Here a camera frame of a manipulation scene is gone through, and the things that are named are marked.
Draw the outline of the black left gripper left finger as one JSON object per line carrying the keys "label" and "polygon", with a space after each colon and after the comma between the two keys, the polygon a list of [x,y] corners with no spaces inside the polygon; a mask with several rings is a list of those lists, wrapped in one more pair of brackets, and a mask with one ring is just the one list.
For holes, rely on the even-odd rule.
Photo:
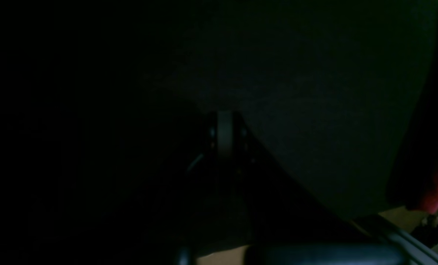
{"label": "black left gripper left finger", "polygon": [[133,198],[139,265],[195,265],[226,249],[226,112],[213,112]]}

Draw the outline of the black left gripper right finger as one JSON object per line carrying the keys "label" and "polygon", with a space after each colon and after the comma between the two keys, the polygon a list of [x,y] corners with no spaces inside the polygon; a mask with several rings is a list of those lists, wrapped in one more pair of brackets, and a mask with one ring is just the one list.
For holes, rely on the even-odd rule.
{"label": "black left gripper right finger", "polygon": [[245,265],[405,265],[406,252],[338,218],[279,165],[237,112],[225,112],[225,157],[236,166],[252,227]]}

